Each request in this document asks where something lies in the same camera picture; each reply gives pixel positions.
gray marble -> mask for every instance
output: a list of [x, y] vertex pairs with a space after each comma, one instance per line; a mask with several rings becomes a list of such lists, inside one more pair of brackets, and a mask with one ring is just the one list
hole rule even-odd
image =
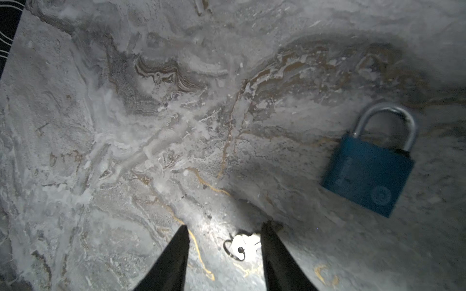
[[[131, 290], [178, 227], [185, 290], [265, 290], [222, 244], [273, 219], [319, 290], [466, 285], [466, 5], [31, 1], [0, 81], [0, 289]], [[412, 108], [390, 218], [319, 181], [359, 111]], [[364, 138], [400, 145], [375, 116]]]

black fabric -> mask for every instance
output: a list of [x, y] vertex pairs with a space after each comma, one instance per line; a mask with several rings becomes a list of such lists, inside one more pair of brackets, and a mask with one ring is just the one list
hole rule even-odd
[[0, 78], [25, 4], [26, 0], [0, 0]]
[[318, 291], [281, 242], [270, 221], [262, 224], [260, 242], [267, 291]]
[[182, 225], [133, 291], [183, 291], [188, 254], [189, 231]]

padlock logo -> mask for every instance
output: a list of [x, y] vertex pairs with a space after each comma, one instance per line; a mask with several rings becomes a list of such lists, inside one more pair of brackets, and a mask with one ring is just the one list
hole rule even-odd
[[380, 206], [387, 205], [391, 200], [391, 192], [385, 186], [377, 186], [370, 193], [372, 201]]

metal ring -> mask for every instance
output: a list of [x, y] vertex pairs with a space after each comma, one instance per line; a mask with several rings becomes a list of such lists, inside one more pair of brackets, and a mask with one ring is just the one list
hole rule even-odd
[[404, 118], [405, 124], [409, 130], [409, 135], [406, 139], [406, 142], [404, 143], [403, 150], [406, 152], [410, 152], [412, 146], [414, 145], [414, 142], [416, 141], [416, 137], [418, 136], [419, 127], [418, 122], [416, 121], [416, 118], [411, 113], [411, 111], [401, 104], [393, 102], [379, 102], [368, 107], [358, 117], [350, 136], [358, 138], [364, 131], [364, 128], [366, 127], [366, 124], [369, 121], [369, 119], [374, 114], [381, 111], [390, 111]]
[[232, 258], [234, 258], [235, 260], [237, 261], [244, 261], [246, 259], [246, 254], [243, 252], [242, 254], [244, 255], [244, 258], [243, 259], [240, 259], [238, 258], [237, 256], [235, 256], [234, 254], [232, 254], [228, 248], [226, 247], [226, 243], [232, 243], [233, 242], [233, 239], [227, 239], [226, 241], [223, 242], [223, 250], [225, 250], [225, 252]]

padlock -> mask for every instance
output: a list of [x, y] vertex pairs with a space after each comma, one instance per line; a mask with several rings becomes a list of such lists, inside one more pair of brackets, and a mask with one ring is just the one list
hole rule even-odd
[[[367, 121], [381, 111], [404, 118], [409, 134], [402, 149], [381, 148], [359, 139]], [[417, 135], [418, 123], [405, 106], [379, 102], [368, 107], [352, 131], [342, 137], [321, 186], [389, 217], [414, 166], [410, 151]]]

